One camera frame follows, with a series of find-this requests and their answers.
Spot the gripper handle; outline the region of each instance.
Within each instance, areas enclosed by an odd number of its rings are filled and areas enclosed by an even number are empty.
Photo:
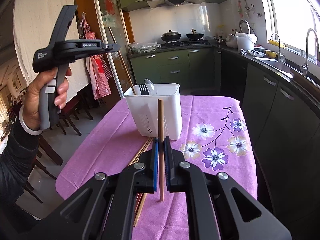
[[[40,129],[47,129],[59,121],[59,113],[61,110],[55,106],[54,99],[57,97],[57,88],[61,85],[66,75],[69,64],[58,66],[58,72],[55,77],[49,81],[40,90],[39,94],[39,114],[40,114]]]

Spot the finger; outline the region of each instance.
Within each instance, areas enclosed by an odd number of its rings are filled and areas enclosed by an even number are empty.
[[[41,88],[43,88],[45,84],[47,84],[50,80],[52,80],[57,72],[58,72],[57,67],[48,71],[41,72],[31,82],[31,84],[28,87],[28,91],[32,94],[39,94]]]
[[[61,95],[64,92],[66,92],[68,89],[69,89],[69,82],[66,78],[64,78],[64,81],[58,87],[58,94]]]
[[[72,71],[71,71],[71,68],[69,67],[67,69],[66,76],[72,76]]]
[[[55,98],[54,104],[56,106],[58,106],[58,105],[65,103],[66,100],[67,100],[67,92],[64,92],[63,94],[61,94]]]
[[[64,102],[63,104],[59,105],[59,109],[62,110],[66,106],[66,103]]]

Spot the pot lid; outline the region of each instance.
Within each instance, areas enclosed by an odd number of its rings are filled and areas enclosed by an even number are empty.
[[[171,35],[180,35],[180,33],[169,30],[167,33],[164,33],[162,36],[171,36]]]

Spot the white bucket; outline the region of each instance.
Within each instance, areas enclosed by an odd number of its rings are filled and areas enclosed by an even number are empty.
[[[237,44],[238,51],[244,49],[247,52],[248,50],[254,49],[254,42],[252,42],[248,37],[237,36]]]
[[[133,94],[129,88],[124,93],[133,120],[142,136],[158,137],[158,99],[164,106],[164,136],[178,140],[182,130],[179,84],[155,84],[157,95],[141,95],[138,85]]]

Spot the gas stove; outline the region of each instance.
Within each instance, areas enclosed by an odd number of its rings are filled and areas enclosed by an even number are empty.
[[[169,47],[183,47],[183,46],[188,46],[192,44],[203,44],[207,45],[210,44],[207,40],[189,40],[189,41],[169,41],[166,43],[161,44],[161,48],[169,48]]]

